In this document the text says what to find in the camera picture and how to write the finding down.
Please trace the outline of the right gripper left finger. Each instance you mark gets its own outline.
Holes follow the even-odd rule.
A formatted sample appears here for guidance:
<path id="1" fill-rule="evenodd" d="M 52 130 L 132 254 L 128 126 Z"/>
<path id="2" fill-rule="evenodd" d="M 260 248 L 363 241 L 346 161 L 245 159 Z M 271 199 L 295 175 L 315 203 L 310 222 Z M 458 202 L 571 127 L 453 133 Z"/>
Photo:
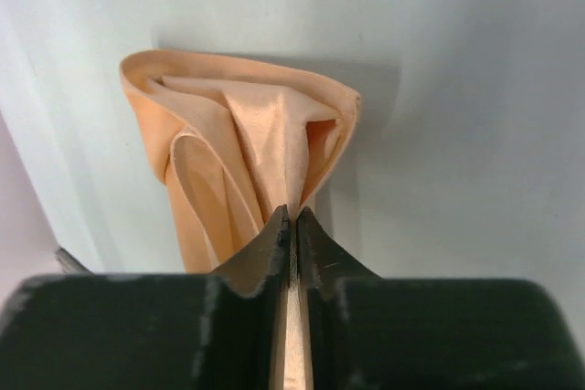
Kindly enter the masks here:
<path id="1" fill-rule="evenodd" d="M 23 281 L 1 313 L 4 389 L 280 389 L 290 218 L 208 274 Z"/>

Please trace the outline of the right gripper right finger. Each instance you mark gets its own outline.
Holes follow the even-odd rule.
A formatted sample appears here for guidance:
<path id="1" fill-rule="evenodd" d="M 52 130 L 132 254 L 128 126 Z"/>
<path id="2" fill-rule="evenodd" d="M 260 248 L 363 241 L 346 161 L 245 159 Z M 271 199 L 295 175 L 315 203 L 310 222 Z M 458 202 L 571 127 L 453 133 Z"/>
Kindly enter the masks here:
<path id="1" fill-rule="evenodd" d="M 385 279 L 296 221 L 316 389 L 574 389 L 578 347 L 524 279 Z"/>

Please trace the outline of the peach satin napkin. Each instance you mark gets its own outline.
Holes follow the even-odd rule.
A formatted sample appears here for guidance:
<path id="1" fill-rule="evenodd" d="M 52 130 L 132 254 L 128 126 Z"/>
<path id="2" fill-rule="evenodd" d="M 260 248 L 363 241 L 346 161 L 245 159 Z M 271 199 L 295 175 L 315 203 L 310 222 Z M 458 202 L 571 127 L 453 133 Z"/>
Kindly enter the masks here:
<path id="1" fill-rule="evenodd" d="M 186 364 L 169 385 L 330 387 L 304 227 L 354 133 L 358 92 L 306 70 L 173 49 L 132 54 L 119 72 L 186 269 L 175 282 Z"/>

